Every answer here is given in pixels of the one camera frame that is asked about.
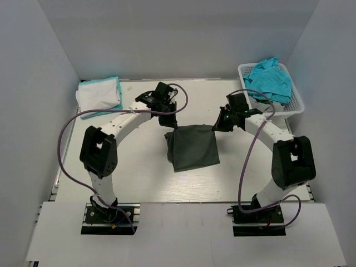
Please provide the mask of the dark grey t shirt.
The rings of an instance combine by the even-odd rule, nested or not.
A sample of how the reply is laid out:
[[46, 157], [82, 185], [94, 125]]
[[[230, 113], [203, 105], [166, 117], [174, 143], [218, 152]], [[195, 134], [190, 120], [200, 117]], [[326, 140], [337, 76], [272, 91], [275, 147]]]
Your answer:
[[189, 171], [220, 163], [216, 136], [211, 125], [181, 126], [164, 134], [167, 160], [175, 172]]

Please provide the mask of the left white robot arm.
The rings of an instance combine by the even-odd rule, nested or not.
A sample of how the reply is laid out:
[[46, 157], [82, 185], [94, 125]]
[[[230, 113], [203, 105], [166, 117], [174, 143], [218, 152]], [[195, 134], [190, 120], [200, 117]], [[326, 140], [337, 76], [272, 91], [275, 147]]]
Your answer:
[[159, 82], [154, 91], [135, 98], [127, 112], [111, 122], [87, 128], [80, 152], [80, 161], [87, 170], [95, 193], [91, 204], [99, 207], [98, 215], [106, 222], [117, 217], [117, 197], [113, 190], [112, 173], [118, 165], [117, 147], [141, 124], [157, 116], [163, 127], [177, 128], [174, 96], [177, 89]]

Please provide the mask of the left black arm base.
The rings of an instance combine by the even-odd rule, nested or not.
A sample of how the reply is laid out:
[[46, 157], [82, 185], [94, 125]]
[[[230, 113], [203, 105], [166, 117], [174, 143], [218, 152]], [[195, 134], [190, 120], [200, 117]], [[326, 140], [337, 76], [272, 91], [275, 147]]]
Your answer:
[[139, 225], [140, 204], [116, 204], [122, 211], [97, 205], [93, 197], [86, 204], [81, 235], [132, 236]]

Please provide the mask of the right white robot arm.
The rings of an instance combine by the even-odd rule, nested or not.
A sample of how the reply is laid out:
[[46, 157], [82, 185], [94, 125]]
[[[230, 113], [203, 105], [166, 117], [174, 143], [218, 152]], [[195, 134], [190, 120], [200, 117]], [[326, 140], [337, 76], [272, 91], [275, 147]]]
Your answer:
[[221, 107], [213, 131], [230, 132], [238, 127], [253, 135], [241, 177], [244, 177], [250, 155], [257, 140], [271, 152], [271, 180], [251, 201], [251, 209], [239, 206], [243, 214], [252, 214], [259, 222], [271, 215], [271, 208], [291, 197], [290, 192], [315, 179], [316, 168], [310, 140], [296, 137], [272, 123], [273, 114], [263, 115], [258, 109], [250, 109], [244, 90], [227, 95], [228, 104]]

